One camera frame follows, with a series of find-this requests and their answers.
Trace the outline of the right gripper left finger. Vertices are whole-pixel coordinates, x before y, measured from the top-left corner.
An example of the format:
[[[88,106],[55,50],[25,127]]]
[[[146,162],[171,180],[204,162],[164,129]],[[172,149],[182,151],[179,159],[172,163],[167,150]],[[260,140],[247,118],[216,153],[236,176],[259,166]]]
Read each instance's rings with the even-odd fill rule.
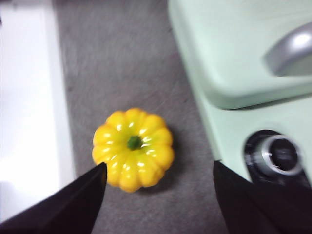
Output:
[[[90,234],[105,193],[106,164],[0,225],[2,234]]]

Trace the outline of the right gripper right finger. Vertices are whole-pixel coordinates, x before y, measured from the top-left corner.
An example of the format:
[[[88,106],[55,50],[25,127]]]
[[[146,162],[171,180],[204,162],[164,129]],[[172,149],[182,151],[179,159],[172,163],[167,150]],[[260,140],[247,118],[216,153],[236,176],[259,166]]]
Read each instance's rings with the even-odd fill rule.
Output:
[[[214,187],[231,234],[310,234],[312,189],[302,185],[250,183],[214,162]]]

